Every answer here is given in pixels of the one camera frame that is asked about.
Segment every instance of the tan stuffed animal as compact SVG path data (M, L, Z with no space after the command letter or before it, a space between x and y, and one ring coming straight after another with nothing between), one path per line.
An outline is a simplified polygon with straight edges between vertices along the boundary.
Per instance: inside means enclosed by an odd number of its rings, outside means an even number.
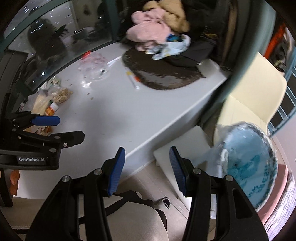
M173 31L178 33L189 31L189 22L186 20L181 0L149 1L144 5L143 11L149 11L153 8L166 10L163 19Z

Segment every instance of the pink fabric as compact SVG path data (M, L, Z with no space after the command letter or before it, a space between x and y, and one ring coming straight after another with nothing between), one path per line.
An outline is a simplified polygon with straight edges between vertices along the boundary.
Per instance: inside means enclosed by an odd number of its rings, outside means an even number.
M283 191L286 187L287 180L288 180L288 168L286 165L279 164L278 175L277 175L276 180L274 182L274 188L273 188L267 202L258 212L258 216L259 216L261 222L263 223L263 225L266 223L266 221L272 215L277 204L279 203L279 200L280 200L280 198L283 194Z
M138 50L145 50L155 46L155 44L165 43L171 29L163 21L164 13L165 10L161 8L154 8L147 12L134 12L131 18L136 25L127 30L127 39L144 43L138 45Z

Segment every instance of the white table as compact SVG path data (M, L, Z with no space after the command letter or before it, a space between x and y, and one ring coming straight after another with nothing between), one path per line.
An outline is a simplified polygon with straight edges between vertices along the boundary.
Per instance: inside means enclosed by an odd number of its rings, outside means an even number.
M126 50L120 43L114 43L98 52L111 61ZM90 85L82 84L78 62L57 76L73 95L56 112L61 122L54 131L82 130L85 140L81 145L62 150L58 170L21 171L20 197L46 198L64 175L72 178L87 175L114 157L120 146L126 150L122 179L135 174L153 161L154 150L196 124L200 110L226 79L218 71L175 90L158 91L143 84L135 90L121 59L112 65L107 78Z

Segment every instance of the plastic trash bag liner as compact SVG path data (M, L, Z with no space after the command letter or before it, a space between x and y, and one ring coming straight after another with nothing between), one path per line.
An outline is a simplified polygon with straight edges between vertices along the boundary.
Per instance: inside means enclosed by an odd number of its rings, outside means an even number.
M218 132L220 141L192 164L212 176L233 176L258 212L272 192L278 171L271 141L259 127L246 122L218 126ZM211 218L215 218L215 197L211 202Z
M126 51L122 61L141 83L156 90L171 90L186 86L203 75L197 68L173 66L163 59L153 60L151 54L145 54L135 48Z

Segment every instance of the wooden floor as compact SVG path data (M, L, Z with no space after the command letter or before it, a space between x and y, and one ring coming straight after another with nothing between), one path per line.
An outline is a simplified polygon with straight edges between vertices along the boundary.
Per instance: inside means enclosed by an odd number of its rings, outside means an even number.
M116 193L133 190L139 192L143 199L159 200L163 197L169 197L171 200L170 209L162 209L168 221L169 241L181 241L188 218L188 210L184 204L177 198L173 187L162 172L160 167L151 163L143 170L122 182ZM210 221L208 240L214 238L215 220Z

